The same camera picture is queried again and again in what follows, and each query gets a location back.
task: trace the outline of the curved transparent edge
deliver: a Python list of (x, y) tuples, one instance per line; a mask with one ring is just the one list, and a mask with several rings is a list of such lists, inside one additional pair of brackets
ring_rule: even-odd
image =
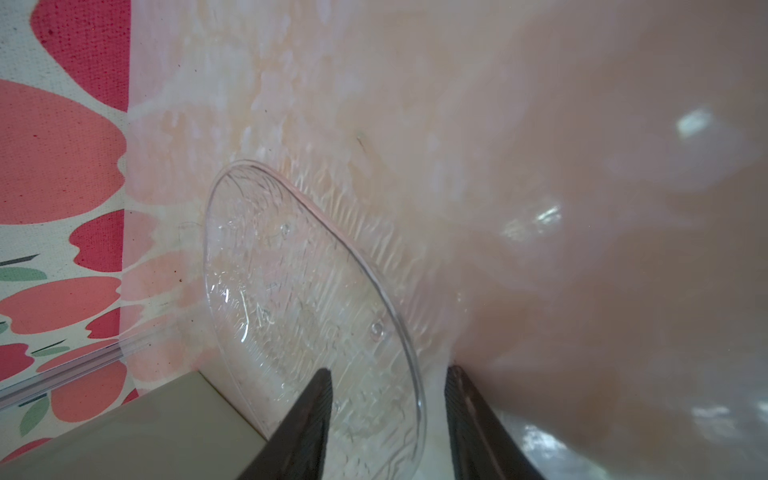
[[(265, 164), (262, 164), (260, 162), (254, 161), (254, 160), (238, 160), (234, 161), (231, 164), (228, 164), (224, 169), (222, 169), (221, 172), (216, 176), (216, 179), (214, 180), (214, 184), (212, 188), (210, 189), (210, 193), (208, 194), (208, 202), (205, 207), (205, 236), (203, 239), (203, 265), (204, 269), (207, 270), (208, 266), (208, 218), (210, 214), (210, 207), (213, 203), (214, 194), (216, 193), (216, 190), (219, 186), (219, 183), (232, 171), (237, 168), (242, 167), (248, 167), (253, 168), (255, 170), (259, 170), (270, 177), (272, 177), (277, 183), (280, 184), (280, 186), (286, 188), (291, 195), (293, 195), (294, 198), (296, 198), (299, 203), (305, 207), (312, 215), (315, 217), (317, 221), (320, 222), (349, 252), (350, 255), (352, 255), (355, 259), (355, 261), (360, 265), (362, 268), (362, 271), (365, 272), (368, 279), (373, 283), (373, 286), (376, 288), (376, 292), (379, 294), (379, 297), (381, 297), (382, 301), (384, 302), (384, 305), (386, 306), (387, 311), (389, 312), (389, 315), (392, 317), (392, 321), (395, 324), (395, 329), (397, 331), (398, 336), (400, 337), (400, 344), (402, 345), (402, 349), (406, 354), (406, 361), (408, 362), (408, 367), (411, 370), (411, 379), (413, 381), (413, 392), (416, 400), (416, 446), (414, 448), (414, 452), (412, 455), (412, 464), (410, 466), (408, 476), (406, 478), (412, 478), (413, 475), (416, 472), (416, 469), (419, 467), (419, 464), (422, 461), (422, 455), (424, 453), (424, 446), (426, 442), (426, 427), (427, 427), (427, 415), (426, 415), (426, 404), (425, 404), (425, 393), (424, 393), (424, 385), (422, 383), (422, 377), (421, 377), (421, 370), (419, 370), (419, 359), (416, 355), (416, 351), (413, 348), (413, 343), (411, 341), (411, 336), (408, 334), (408, 330), (406, 329), (405, 322), (403, 321), (402, 317), (397, 313), (397, 310), (395, 309), (395, 306), (392, 304), (392, 301), (389, 299), (389, 295), (387, 295), (386, 290), (384, 289), (382, 282), (379, 280), (377, 275), (374, 273), (374, 269), (369, 265), (369, 263), (366, 261), (365, 257), (353, 246), (352, 242), (347, 239), (346, 235), (342, 233), (336, 226), (331, 222), (331, 220), (326, 217), (326, 215), (319, 209), (314, 202), (312, 202), (309, 198), (306, 197), (299, 189), (297, 189), (289, 180), (287, 180), (283, 175), (272, 169), (271, 167), (266, 166)], [(208, 309), (211, 314), (211, 319), (214, 317), (214, 311), (213, 307), (211, 306), (210, 301), (210, 285), (208, 285), (208, 276), (203, 274), (204, 283), (205, 283), (205, 297), (207, 299), (208, 303)], [(246, 400), (246, 405), (248, 405), (248, 409), (250, 410), (251, 415), (256, 418), (256, 413), (253, 411), (250, 402), (247, 401), (246, 396), (243, 394), (243, 391), (240, 389), (240, 384), (238, 381), (235, 380), (235, 376), (232, 373), (232, 369), (230, 368), (230, 362), (227, 358), (227, 355), (225, 354), (221, 342), (218, 341), (217, 338), (217, 344), (219, 346), (219, 350), (221, 351), (221, 355), (224, 359), (224, 364), (227, 366), (227, 371), (230, 374), (230, 377), (232, 378), (235, 386), (237, 387), (237, 391), (240, 393), (240, 396), (242, 396)]]

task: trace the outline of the textured clear plastic surface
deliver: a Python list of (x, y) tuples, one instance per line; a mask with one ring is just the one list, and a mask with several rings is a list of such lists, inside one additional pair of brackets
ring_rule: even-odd
[(325, 478), (411, 478), (425, 434), (415, 353), (366, 262), (257, 162), (217, 178), (205, 282), (227, 365), (271, 435), (320, 367), (333, 375)]

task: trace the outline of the transparent plastic lid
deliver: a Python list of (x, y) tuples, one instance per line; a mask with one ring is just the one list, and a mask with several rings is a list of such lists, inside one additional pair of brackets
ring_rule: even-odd
[(315, 371), (333, 376), (325, 478), (404, 478), (425, 436), (402, 319), (360, 253), (277, 172), (238, 161), (206, 213), (205, 283), (217, 340), (270, 436)]

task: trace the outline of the oval clear plastic object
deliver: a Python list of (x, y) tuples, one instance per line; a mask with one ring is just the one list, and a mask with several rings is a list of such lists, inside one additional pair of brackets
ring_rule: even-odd
[(369, 264), (323, 213), (274, 170), (235, 162), (210, 195), (204, 268), (223, 357), (261, 432), (325, 366), (324, 477), (411, 478), (426, 424), (416, 355)]

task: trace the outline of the green leaf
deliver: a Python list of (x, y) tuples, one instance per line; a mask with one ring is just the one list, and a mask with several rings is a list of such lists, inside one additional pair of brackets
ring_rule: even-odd
[(0, 282), (29, 282), (32, 280), (45, 280), (48, 275), (34, 268), (23, 266), (7, 266), (0, 268)]
[(39, 350), (37, 352), (30, 353), (30, 355), (32, 355), (32, 356), (49, 356), (49, 355), (54, 355), (56, 353), (66, 352), (67, 350), (69, 350), (68, 346), (54, 346), (54, 347), (51, 347), (49, 349)]
[(40, 423), (43, 417), (45, 417), (45, 414), (48, 413), (48, 407), (50, 405), (51, 400), (48, 396), (45, 396), (32, 404), (29, 410), (24, 414), (22, 423), (18, 426), (18, 432), (22, 437), (31, 432), (34, 427), (38, 426), (38, 423)]

